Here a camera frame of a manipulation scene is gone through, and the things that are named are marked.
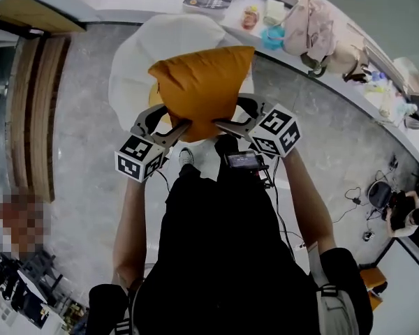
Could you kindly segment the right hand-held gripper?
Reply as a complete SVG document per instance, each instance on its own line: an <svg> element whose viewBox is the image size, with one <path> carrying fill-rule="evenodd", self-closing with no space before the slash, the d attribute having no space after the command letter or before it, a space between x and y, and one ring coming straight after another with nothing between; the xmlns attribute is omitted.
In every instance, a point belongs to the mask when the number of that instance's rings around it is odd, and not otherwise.
<svg viewBox="0 0 419 335"><path fill-rule="evenodd" d="M239 94L237 105L250 118L244 122L215 119L218 129L237 139L251 140L259 152L282 158L299 142L301 132L296 116L284 106L277 103L263 116L266 100L256 94Z"/></svg>

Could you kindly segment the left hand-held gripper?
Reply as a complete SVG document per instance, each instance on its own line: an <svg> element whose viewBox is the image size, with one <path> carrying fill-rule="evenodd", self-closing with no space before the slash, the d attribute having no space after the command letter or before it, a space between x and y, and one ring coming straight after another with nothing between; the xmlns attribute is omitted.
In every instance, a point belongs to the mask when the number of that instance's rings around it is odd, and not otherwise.
<svg viewBox="0 0 419 335"><path fill-rule="evenodd" d="M177 143L192 124L192 121L180 121L165 134L153 133L167 113L167 107L158 104L138 115L130 132L126 133L127 139L115 151L116 171L141 183L162 166L168 149ZM146 136L151 134L154 142Z"/></svg>

